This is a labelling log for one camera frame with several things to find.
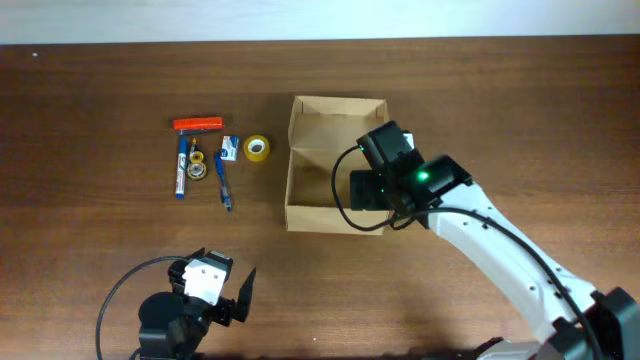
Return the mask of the brown cardboard box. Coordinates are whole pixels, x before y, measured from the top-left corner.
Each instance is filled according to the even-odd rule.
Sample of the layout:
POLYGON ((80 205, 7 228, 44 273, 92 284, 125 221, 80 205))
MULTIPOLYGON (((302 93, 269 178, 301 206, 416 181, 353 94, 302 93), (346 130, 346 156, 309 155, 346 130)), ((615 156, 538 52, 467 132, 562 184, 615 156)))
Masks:
POLYGON ((383 99, 297 96, 288 129, 285 193, 290 232, 356 234, 335 205, 331 174, 356 140, 389 121, 383 99))

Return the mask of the yellow black correction tape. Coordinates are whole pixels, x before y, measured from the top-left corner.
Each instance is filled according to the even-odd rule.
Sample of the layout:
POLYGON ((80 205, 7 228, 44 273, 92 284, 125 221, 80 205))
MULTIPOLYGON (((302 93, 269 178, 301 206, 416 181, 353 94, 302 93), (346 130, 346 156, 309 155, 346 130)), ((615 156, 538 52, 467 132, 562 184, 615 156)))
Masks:
POLYGON ((187 175, 191 180, 201 180, 207 175, 207 166, 205 163, 205 155, 198 148, 197 140, 192 139, 189 151, 189 164, 187 167, 187 175))

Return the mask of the red stapler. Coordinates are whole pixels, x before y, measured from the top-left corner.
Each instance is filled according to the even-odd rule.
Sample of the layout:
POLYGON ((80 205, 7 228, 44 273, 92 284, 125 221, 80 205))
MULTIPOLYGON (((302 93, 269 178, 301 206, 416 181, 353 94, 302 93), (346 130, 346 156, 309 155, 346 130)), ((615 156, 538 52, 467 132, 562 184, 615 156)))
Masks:
POLYGON ((180 135, 217 131, 224 128, 222 117, 192 117, 175 119, 173 129, 180 135))

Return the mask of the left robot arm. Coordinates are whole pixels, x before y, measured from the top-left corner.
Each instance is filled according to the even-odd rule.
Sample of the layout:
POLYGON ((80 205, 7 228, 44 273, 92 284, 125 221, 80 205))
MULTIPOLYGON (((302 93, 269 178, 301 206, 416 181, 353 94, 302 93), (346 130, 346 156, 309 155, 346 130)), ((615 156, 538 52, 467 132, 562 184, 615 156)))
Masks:
POLYGON ((249 316, 256 270, 236 299, 222 296, 233 259, 200 249, 168 268, 171 289, 148 297, 139 307, 142 359, 200 359, 197 348, 212 324, 224 327, 249 316))

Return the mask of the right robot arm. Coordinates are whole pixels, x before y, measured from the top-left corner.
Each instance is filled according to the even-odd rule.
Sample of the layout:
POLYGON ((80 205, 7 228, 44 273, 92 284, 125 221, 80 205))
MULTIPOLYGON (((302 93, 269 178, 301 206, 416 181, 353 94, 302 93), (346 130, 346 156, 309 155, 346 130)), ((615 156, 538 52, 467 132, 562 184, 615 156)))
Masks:
POLYGON ((604 294, 553 260, 513 225, 447 155, 423 159, 395 122, 355 144, 366 170, 350 174, 354 210, 389 210, 384 225, 414 222, 462 252, 525 318, 531 342, 491 339, 472 359, 636 359, 639 306, 623 289, 604 294))

